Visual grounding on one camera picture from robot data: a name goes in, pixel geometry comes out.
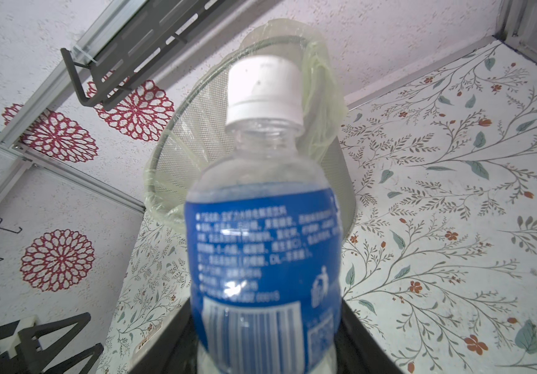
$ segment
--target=orange flower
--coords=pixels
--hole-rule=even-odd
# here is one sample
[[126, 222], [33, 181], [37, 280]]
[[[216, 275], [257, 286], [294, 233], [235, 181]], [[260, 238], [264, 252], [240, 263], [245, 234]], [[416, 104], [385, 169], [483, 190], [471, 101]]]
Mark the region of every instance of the orange flower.
[[464, 342], [468, 345], [468, 351], [476, 352], [482, 356], [482, 350], [489, 350], [489, 347], [485, 343], [479, 342], [478, 338], [474, 335], [470, 335], [470, 338], [464, 339]]
[[448, 232], [445, 234], [445, 237], [446, 237], [447, 239], [449, 239], [449, 240], [458, 240], [458, 233], [448, 231]]
[[422, 286], [420, 285], [420, 282], [411, 281], [410, 282], [410, 292], [420, 293], [422, 290]]

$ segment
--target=barcode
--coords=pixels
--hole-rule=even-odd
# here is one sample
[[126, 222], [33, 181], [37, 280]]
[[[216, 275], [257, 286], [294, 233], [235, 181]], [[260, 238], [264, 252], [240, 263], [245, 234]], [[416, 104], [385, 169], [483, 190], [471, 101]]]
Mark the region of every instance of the barcode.
[[304, 337], [300, 303], [268, 308], [240, 308], [207, 297], [202, 322], [208, 352], [232, 374], [304, 372]]

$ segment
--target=bottle neck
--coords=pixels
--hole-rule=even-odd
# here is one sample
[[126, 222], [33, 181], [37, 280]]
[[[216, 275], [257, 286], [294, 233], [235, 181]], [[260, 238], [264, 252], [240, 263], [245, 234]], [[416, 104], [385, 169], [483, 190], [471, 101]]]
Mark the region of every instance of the bottle neck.
[[297, 154], [295, 139], [303, 131], [298, 124], [269, 119], [245, 120], [226, 129], [235, 140], [236, 151], [271, 157]]

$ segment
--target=red flower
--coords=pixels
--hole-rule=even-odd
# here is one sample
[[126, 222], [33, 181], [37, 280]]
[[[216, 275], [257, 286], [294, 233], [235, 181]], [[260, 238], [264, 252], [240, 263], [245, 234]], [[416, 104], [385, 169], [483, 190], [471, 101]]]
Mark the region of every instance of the red flower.
[[482, 356], [482, 350], [489, 350], [489, 347], [485, 343], [479, 342], [478, 338], [474, 335], [470, 335], [470, 338], [464, 339], [464, 342], [468, 345], [468, 351], [476, 352]]
[[449, 239], [449, 240], [458, 240], [458, 233], [448, 231], [448, 232], [445, 234], [445, 237], [446, 237], [447, 239]]
[[[88, 95], [92, 97], [94, 94], [96, 85], [88, 82]], [[145, 142], [159, 140], [160, 133], [175, 112], [173, 102], [152, 80], [145, 81], [109, 111], [104, 110], [101, 105], [94, 108], [109, 126], [133, 139]]]
[[55, 230], [35, 239], [21, 258], [23, 280], [42, 291], [66, 290], [88, 275], [92, 242], [78, 231]]
[[411, 281], [410, 282], [410, 292], [420, 293], [422, 290], [422, 286], [420, 285], [420, 282]]
[[[19, 112], [23, 105], [13, 104], [5, 108], [5, 125]], [[63, 113], [44, 112], [21, 136], [21, 142], [47, 156], [61, 161], [86, 162], [98, 155], [96, 141], [77, 122]]]

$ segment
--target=bottle label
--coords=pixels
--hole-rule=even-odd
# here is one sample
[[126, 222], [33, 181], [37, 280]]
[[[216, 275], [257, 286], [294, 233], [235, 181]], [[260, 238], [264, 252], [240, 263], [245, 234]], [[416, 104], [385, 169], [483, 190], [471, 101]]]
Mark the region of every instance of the bottle label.
[[185, 204], [198, 337], [222, 371], [304, 373], [339, 327], [341, 222], [331, 189]]

